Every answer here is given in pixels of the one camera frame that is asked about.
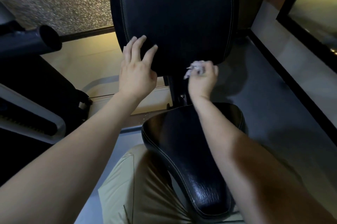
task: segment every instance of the khaki pants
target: khaki pants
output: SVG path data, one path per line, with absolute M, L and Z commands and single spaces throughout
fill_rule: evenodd
M 193 223 L 167 175 L 144 145 L 130 149 L 98 189 L 104 224 Z M 240 213 L 232 220 L 242 220 Z

